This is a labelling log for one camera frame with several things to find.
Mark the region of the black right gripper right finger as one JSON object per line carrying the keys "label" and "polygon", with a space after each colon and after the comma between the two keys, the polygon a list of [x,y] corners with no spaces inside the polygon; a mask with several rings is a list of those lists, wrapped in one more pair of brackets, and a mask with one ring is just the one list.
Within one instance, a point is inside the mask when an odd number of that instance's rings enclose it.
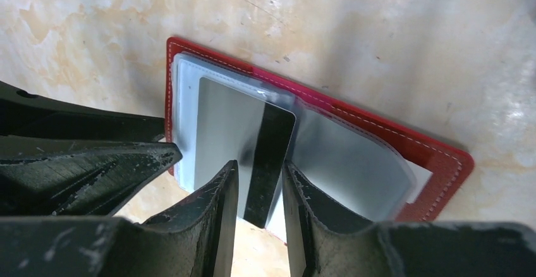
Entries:
{"label": "black right gripper right finger", "polygon": [[368,220],[283,165],[292,276],[534,276],[535,232],[507,222]]}

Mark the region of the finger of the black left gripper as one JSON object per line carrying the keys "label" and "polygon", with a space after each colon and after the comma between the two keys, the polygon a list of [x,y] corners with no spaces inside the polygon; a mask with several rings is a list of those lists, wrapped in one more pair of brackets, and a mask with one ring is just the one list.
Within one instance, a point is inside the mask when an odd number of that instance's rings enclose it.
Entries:
{"label": "finger of the black left gripper", "polygon": [[182,158],[174,143],[1,137],[1,215],[111,216]]}
{"label": "finger of the black left gripper", "polygon": [[164,138],[164,119],[58,101],[1,82],[1,135],[157,142]]}

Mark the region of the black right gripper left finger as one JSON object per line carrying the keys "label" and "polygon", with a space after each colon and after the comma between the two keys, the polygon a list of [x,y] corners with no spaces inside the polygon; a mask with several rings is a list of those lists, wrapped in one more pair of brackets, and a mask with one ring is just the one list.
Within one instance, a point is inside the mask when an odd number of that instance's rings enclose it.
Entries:
{"label": "black right gripper left finger", "polygon": [[229,276],[238,163],[144,223],[109,216],[1,219],[2,276]]}

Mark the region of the red leather card holder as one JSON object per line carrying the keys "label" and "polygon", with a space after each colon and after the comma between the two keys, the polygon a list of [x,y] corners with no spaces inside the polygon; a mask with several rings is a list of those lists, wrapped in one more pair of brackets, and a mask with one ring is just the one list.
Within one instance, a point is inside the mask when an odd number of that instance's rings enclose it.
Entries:
{"label": "red leather card holder", "polygon": [[[166,140],[173,175],[194,192],[199,84],[208,78],[291,111],[285,159],[334,200],[371,221],[436,219],[474,169],[469,153],[257,66],[179,37],[167,40]],[[263,229],[286,242],[282,166]]]}

